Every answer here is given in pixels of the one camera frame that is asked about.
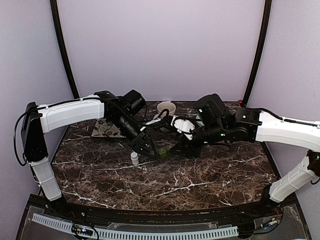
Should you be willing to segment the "teal bowl right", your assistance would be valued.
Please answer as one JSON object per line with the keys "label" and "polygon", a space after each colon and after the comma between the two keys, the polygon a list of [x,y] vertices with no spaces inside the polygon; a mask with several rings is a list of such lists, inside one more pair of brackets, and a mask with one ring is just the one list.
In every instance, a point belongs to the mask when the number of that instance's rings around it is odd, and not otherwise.
{"label": "teal bowl right", "polygon": [[207,119],[199,114],[196,115],[195,122],[199,127],[204,127],[208,125]]}

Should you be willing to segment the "black frame post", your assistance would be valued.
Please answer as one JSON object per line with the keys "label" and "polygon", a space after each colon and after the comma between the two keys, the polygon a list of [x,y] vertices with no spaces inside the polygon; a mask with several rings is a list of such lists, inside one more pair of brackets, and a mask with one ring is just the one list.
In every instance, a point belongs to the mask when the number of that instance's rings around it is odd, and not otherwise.
{"label": "black frame post", "polygon": [[271,15],[271,9],[272,9],[272,0],[265,0],[264,1],[264,9],[262,14],[262,20],[261,20],[261,26],[259,31],[259,37],[257,41],[256,51],[252,63],[252,68],[250,71],[250,75],[248,78],[248,82],[246,85],[246,89],[242,98],[242,107],[246,107],[249,103],[251,93],[254,88],[254,84],[256,81],[256,77],[258,74],[261,58],[263,55],[263,50],[265,46],[266,36],[268,32],[268,26],[269,26],[269,20]]}
{"label": "black frame post", "polygon": [[68,52],[67,52],[67,47],[64,39],[64,33],[63,33],[63,28],[62,28],[60,13],[59,13],[58,1],[50,0],[49,2],[50,2],[50,9],[51,9],[51,15],[53,20],[56,40],[58,43],[58,48],[59,48],[60,56],[62,59],[64,71],[67,77],[67,82],[73,98],[78,99],[80,97],[80,94],[76,86],[76,81],[73,75],[71,63],[70,63]]}

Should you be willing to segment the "black front rail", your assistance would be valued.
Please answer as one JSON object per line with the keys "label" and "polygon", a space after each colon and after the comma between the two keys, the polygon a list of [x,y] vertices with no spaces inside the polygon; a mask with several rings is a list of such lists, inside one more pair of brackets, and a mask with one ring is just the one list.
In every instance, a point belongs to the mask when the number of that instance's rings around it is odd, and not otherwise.
{"label": "black front rail", "polygon": [[42,201],[41,207],[46,214],[74,220],[76,223],[97,226],[106,226],[112,222],[134,225],[179,225],[206,222],[218,222],[220,225],[245,225],[251,224],[259,218],[276,214],[274,211],[275,206],[271,206],[270,203],[262,205],[259,201],[229,207],[181,211],[109,209],[68,202],[54,204],[45,200]]}

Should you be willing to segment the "right black frame post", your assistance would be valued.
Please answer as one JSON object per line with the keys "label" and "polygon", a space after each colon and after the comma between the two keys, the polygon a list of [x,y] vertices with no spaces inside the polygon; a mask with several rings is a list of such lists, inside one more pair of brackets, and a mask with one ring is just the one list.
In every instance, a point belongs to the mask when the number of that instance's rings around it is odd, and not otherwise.
{"label": "right black frame post", "polygon": [[256,51],[252,63],[252,68],[250,71],[250,75],[248,78],[248,82],[246,85],[246,89],[242,98],[242,107],[246,107],[249,103],[251,93],[254,88],[254,84],[256,81],[256,77],[258,74],[261,58],[263,55],[263,50],[265,46],[266,36],[268,32],[268,26],[269,26],[269,20],[271,15],[271,9],[272,9],[272,0],[265,0],[264,1],[264,9],[262,14],[262,20],[261,20],[261,26],[259,31],[259,37],[257,41]]}

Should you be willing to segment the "left black frame post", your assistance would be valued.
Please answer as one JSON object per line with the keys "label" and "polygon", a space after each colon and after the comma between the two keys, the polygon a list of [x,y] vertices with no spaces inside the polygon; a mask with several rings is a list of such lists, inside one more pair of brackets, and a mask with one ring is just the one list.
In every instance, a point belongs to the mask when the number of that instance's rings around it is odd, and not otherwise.
{"label": "left black frame post", "polygon": [[64,39],[64,33],[63,33],[63,28],[62,28],[60,13],[59,13],[58,1],[50,0],[49,2],[50,2],[50,9],[51,9],[51,15],[53,20],[56,40],[58,43],[58,48],[59,48],[60,56],[62,59],[64,71],[67,77],[67,82],[73,98],[78,99],[80,97],[80,94],[76,86],[76,81],[73,75],[71,63],[70,63],[68,52],[67,52],[67,47]]}

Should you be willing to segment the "white pill bottle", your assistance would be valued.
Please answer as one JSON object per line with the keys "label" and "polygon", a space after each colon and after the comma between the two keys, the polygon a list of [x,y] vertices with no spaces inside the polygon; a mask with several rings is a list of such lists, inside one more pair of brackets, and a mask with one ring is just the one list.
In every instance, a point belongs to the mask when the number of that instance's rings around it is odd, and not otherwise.
{"label": "white pill bottle", "polygon": [[139,155],[138,153],[136,152],[132,152],[130,154],[130,159],[131,159],[131,162],[134,166],[138,165],[139,164]]}

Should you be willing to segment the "floral square plate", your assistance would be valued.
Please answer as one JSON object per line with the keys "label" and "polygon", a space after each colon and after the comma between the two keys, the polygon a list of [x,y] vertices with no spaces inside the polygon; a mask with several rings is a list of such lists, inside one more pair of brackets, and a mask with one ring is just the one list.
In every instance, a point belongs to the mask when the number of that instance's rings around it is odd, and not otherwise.
{"label": "floral square plate", "polygon": [[93,138],[115,138],[124,139],[121,131],[111,122],[106,119],[98,119],[93,127],[91,137]]}

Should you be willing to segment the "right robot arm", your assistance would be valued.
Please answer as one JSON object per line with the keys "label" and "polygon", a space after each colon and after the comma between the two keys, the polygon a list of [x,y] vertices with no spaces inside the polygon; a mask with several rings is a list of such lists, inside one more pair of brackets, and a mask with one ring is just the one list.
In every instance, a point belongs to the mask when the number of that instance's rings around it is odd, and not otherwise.
{"label": "right robot arm", "polygon": [[289,195],[320,177],[320,123],[290,119],[265,108],[243,107],[232,114],[217,94],[206,95],[196,101],[194,110],[202,122],[174,115],[170,126],[183,134],[181,142],[170,149],[172,154],[197,158],[204,145],[222,141],[272,142],[307,149],[302,161],[284,177],[267,185],[255,213],[266,217]]}

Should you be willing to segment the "green weekly pill organizer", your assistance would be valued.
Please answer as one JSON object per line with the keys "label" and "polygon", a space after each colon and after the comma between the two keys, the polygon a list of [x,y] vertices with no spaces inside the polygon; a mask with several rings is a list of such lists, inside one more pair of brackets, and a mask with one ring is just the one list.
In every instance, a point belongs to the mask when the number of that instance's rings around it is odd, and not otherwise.
{"label": "green weekly pill organizer", "polygon": [[157,149],[158,157],[160,159],[167,158],[170,155],[170,149],[171,147],[169,145],[158,148]]}

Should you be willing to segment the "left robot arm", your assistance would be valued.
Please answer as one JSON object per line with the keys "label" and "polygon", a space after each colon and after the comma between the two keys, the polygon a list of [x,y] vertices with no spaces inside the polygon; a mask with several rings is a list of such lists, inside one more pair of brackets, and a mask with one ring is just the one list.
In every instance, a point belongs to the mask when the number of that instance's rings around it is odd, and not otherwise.
{"label": "left robot arm", "polygon": [[52,202],[51,210],[58,217],[67,218],[71,208],[61,199],[63,194],[49,160],[45,134],[83,121],[106,119],[129,140],[129,146],[134,152],[156,159],[159,155],[147,129],[158,127],[161,121],[142,123],[134,118],[145,105],[145,99],[136,90],[124,96],[116,96],[105,90],[53,104],[37,105],[30,102],[27,105],[25,112],[16,121],[22,124],[23,146],[22,157],[17,160],[21,166],[30,165],[36,182],[47,200]]}

